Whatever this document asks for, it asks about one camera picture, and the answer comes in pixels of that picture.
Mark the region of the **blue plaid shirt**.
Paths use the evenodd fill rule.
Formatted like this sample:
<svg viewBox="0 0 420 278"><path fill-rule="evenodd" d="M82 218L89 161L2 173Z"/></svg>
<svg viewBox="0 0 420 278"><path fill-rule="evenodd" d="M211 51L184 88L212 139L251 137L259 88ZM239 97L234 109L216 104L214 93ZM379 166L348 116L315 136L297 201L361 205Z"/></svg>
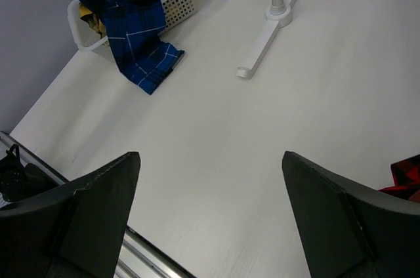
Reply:
<svg viewBox="0 0 420 278"><path fill-rule="evenodd" d="M165 29L161 0L79 0L106 28L119 71L152 94L184 54L159 38Z"/></svg>

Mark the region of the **white plastic basket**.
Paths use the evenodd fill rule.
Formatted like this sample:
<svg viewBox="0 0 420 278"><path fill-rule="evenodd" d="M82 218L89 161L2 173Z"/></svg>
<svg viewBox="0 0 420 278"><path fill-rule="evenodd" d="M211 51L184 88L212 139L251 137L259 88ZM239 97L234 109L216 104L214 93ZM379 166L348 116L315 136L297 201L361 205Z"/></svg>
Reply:
<svg viewBox="0 0 420 278"><path fill-rule="evenodd" d="M198 0L161 0L161 3L167 24L164 31L169 31L199 10ZM89 52L109 45L106 36L101 37L80 19L78 0L73 0L68 6L68 22L79 51Z"/></svg>

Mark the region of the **yellow plaid shirt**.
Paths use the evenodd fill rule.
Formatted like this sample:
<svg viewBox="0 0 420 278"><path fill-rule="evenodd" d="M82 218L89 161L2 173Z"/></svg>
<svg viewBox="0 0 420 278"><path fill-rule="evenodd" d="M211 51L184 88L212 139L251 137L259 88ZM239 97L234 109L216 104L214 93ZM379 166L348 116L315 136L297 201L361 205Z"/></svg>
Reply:
<svg viewBox="0 0 420 278"><path fill-rule="evenodd" d="M97 15L95 15L82 3L79 4L79 17L82 21L86 22L92 30L99 34L101 38L106 35L106 28L104 24L100 21Z"/></svg>

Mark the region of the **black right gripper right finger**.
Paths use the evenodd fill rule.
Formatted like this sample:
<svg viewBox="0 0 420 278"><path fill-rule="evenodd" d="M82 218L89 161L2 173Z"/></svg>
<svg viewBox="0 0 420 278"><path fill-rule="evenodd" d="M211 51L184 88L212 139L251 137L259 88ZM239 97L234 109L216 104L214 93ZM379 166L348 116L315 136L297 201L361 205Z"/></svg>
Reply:
<svg viewBox="0 0 420 278"><path fill-rule="evenodd" d="M311 277L419 276L419 204L292 151L282 171Z"/></svg>

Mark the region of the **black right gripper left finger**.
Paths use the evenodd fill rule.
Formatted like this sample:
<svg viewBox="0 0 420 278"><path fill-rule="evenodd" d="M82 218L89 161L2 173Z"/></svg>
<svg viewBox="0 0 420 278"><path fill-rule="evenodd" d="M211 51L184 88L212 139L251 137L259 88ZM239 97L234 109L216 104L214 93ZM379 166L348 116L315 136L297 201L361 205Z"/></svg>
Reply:
<svg viewBox="0 0 420 278"><path fill-rule="evenodd" d="M128 152L1 208L1 276L113 277L139 172Z"/></svg>

